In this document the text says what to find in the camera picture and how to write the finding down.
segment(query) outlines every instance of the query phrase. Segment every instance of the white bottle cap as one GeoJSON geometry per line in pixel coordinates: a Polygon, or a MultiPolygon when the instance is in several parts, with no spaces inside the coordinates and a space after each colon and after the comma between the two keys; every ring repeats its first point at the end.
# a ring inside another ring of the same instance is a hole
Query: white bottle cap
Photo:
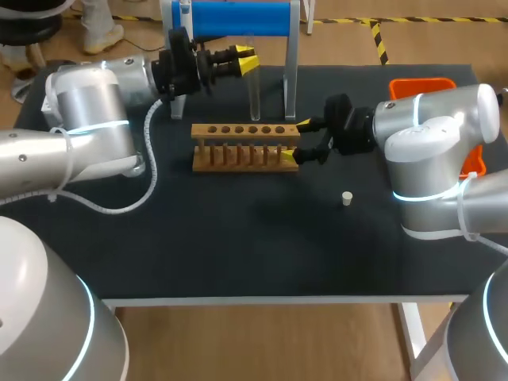
{"type": "Polygon", "coordinates": [[[352,200],[351,192],[344,192],[342,194],[342,205],[348,206],[351,203],[351,200],[352,200]]]}

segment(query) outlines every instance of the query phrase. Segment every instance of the blue roller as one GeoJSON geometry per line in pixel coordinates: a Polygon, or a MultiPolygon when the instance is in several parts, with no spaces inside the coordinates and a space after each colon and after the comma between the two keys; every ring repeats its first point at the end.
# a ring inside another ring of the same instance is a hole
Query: blue roller
{"type": "MultiPolygon", "coordinates": [[[[173,2],[173,25],[180,26],[173,2]]],[[[289,2],[192,2],[194,36],[289,36],[289,2]]]]}

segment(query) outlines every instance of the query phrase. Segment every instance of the clear test tube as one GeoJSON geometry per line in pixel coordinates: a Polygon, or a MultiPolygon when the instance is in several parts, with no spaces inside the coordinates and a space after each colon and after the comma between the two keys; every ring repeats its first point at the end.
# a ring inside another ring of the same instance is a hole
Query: clear test tube
{"type": "MultiPolygon", "coordinates": [[[[254,49],[254,39],[252,36],[246,37],[246,45],[252,46],[254,49]]],[[[258,121],[261,119],[261,101],[260,101],[260,68],[251,70],[244,76],[247,81],[248,100],[251,110],[251,120],[258,121]]]]}

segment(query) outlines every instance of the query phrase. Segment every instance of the table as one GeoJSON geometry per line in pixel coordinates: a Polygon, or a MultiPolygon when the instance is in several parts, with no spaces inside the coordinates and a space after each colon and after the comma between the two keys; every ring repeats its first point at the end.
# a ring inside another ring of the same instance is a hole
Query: table
{"type": "MultiPolygon", "coordinates": [[[[261,71],[262,121],[284,118],[281,71],[261,71]]],[[[330,95],[345,92],[355,106],[375,106],[389,98],[391,79],[425,76],[476,83],[467,66],[300,67],[297,121],[321,115],[330,95]]],[[[42,83],[36,80],[17,128],[44,129],[42,83]]],[[[129,115],[136,134],[143,112],[129,115]]],[[[221,81],[213,98],[188,97],[183,120],[169,115],[154,119],[160,183],[140,209],[105,216],[63,198],[0,209],[37,233],[111,306],[397,302],[416,358],[425,335],[415,302],[461,301],[504,260],[461,237],[417,241],[404,234],[379,152],[332,154],[298,174],[193,174],[191,122],[248,122],[247,89],[235,79],[221,81]],[[347,208],[343,191],[354,194],[347,208]]],[[[301,146],[320,138],[306,134],[301,146]]],[[[502,135],[483,158],[489,172],[506,167],[502,135]]],[[[118,176],[68,188],[121,207],[147,185],[148,178],[118,176]]],[[[508,237],[495,240],[508,244],[508,237]]]]}
{"type": "Polygon", "coordinates": [[[312,27],[314,26],[314,8],[316,7],[316,0],[302,0],[303,9],[305,10],[305,19],[307,23],[307,34],[312,34],[312,27]]]}

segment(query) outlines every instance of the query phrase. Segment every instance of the orange container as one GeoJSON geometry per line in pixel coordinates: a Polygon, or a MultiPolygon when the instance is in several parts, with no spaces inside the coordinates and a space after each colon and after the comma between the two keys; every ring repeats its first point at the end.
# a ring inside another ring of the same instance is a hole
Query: orange container
{"type": "MultiPolygon", "coordinates": [[[[399,78],[390,82],[390,97],[392,100],[412,97],[420,93],[431,93],[433,91],[455,89],[456,84],[449,78],[399,78]]],[[[481,145],[469,152],[460,178],[466,179],[469,172],[476,172],[483,176],[487,172],[482,159],[483,147],[481,145]]]]}

